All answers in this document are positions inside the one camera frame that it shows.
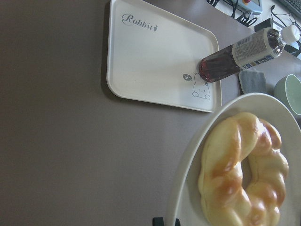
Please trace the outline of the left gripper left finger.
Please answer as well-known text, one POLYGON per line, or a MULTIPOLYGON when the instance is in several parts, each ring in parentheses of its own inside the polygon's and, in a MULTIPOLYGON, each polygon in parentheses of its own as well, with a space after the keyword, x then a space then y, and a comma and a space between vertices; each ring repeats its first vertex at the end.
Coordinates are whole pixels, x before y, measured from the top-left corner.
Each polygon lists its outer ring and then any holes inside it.
POLYGON ((164 226, 164 218, 163 217, 154 217, 152 219, 152 226, 164 226))

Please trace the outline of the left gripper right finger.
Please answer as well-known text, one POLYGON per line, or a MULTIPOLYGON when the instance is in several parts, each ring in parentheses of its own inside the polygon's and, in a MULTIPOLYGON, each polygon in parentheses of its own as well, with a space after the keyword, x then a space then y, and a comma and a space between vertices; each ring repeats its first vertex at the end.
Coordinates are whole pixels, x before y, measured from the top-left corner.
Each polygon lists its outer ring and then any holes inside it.
POLYGON ((175 226, 181 226, 180 220, 178 218, 175 220, 175 226))

